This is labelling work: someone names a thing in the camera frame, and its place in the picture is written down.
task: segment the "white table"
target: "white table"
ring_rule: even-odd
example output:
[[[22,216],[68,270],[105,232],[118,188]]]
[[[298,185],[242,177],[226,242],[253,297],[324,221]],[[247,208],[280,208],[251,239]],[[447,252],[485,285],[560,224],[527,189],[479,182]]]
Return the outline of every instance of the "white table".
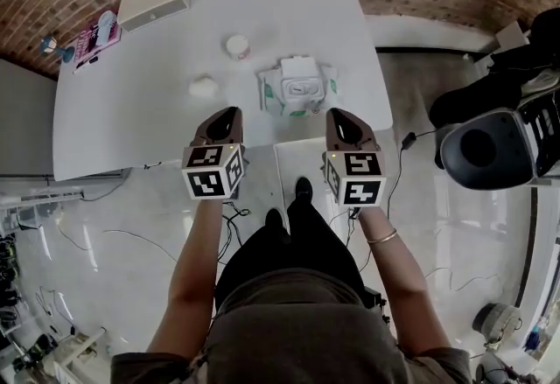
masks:
[[[240,33],[251,55],[231,60]],[[255,73],[290,55],[339,70],[346,110],[373,130],[392,126],[387,90],[358,0],[191,0],[191,9],[123,34],[88,69],[60,70],[53,133],[54,177],[76,178],[181,158],[198,125],[226,106],[243,110],[247,147],[325,135],[325,116],[273,118],[261,111]],[[203,74],[221,87],[193,98]]]

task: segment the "black and white marker cube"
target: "black and white marker cube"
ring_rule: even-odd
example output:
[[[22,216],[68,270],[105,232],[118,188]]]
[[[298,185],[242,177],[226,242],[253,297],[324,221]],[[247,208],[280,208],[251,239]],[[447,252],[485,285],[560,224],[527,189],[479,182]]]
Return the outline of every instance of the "black and white marker cube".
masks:
[[[193,199],[229,199],[243,175],[241,145],[190,146],[181,165]]]
[[[378,206],[387,178],[380,151],[327,151],[325,180],[340,206]]]

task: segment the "bracelet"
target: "bracelet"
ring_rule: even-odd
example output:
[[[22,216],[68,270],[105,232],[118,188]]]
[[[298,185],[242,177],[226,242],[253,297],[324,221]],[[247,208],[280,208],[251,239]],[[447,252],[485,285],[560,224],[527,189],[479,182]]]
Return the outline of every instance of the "bracelet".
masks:
[[[370,241],[367,240],[367,244],[369,244],[370,246],[374,246],[375,244],[382,244],[383,242],[387,242],[389,240],[392,240],[393,238],[395,238],[399,233],[395,230],[393,230],[390,234],[388,234],[387,236],[385,236],[384,238],[381,238],[380,240],[374,240],[374,241]]]

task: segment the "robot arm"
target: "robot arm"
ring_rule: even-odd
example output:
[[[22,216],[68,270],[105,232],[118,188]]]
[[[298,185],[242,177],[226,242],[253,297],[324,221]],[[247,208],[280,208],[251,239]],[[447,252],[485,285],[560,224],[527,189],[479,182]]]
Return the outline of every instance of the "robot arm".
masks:
[[[340,206],[378,206],[387,182],[373,130],[340,108],[326,113],[325,180]]]
[[[197,128],[181,164],[192,199],[235,198],[244,172],[242,142],[240,108],[224,108]]]

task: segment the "white box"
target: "white box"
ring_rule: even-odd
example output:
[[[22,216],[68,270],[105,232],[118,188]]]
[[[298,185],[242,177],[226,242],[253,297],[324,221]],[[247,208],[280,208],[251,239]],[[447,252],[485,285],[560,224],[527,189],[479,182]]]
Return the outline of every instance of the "white box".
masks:
[[[340,206],[379,206],[387,178],[380,151],[327,151],[325,180]]]
[[[163,17],[189,9],[189,0],[121,0],[117,23],[131,32]]]
[[[192,199],[229,199],[243,176],[241,145],[185,148],[181,170]]]
[[[280,59],[282,77],[287,78],[317,78],[319,68],[317,61],[311,56],[294,56],[293,58]]]

